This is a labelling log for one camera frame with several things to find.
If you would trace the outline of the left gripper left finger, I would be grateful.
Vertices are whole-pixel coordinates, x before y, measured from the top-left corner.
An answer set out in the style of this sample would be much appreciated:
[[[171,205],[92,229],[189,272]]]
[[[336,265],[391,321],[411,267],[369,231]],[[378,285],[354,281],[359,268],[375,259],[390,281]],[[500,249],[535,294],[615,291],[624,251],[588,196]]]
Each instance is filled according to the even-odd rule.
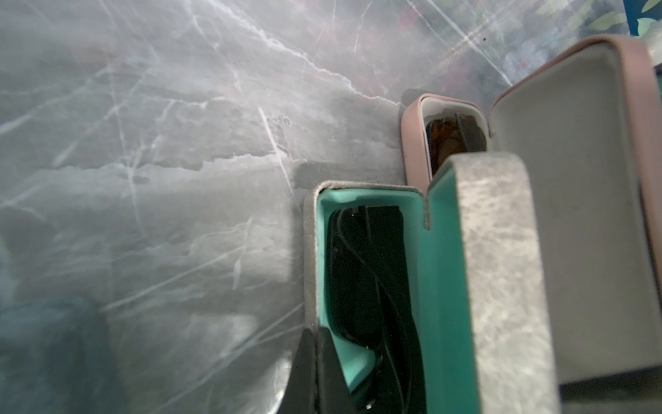
[[[315,414],[316,392],[315,336],[311,329],[304,329],[277,414]]]

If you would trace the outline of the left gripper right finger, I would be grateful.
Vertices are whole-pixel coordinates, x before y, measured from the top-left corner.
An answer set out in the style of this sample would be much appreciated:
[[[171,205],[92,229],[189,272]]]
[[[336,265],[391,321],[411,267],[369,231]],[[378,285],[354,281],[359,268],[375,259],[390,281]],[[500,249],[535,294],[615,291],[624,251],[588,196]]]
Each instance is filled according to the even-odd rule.
[[[315,408],[320,414],[356,414],[341,363],[334,346],[331,331],[319,328],[315,340],[317,361],[317,402]]]

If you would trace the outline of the grey case with black glasses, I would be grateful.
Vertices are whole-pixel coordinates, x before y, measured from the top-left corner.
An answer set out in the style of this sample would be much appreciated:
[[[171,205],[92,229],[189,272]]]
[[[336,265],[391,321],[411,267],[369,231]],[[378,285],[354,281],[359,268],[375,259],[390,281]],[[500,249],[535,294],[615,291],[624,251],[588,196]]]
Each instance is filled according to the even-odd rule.
[[[410,298],[431,413],[561,410],[529,176],[507,153],[455,155],[422,193],[325,181],[303,202],[304,324],[329,323],[323,273],[335,210],[403,214]]]

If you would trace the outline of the pink case with brown glasses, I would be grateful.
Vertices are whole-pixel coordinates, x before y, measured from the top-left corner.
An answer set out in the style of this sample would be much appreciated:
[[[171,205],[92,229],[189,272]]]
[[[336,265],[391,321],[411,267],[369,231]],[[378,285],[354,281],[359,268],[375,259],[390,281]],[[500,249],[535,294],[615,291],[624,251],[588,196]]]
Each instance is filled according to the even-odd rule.
[[[429,191],[427,125],[456,113],[484,134],[469,151],[512,153],[529,172],[560,383],[660,365],[661,100],[646,43],[587,38],[489,114],[416,98],[401,119],[410,186]]]

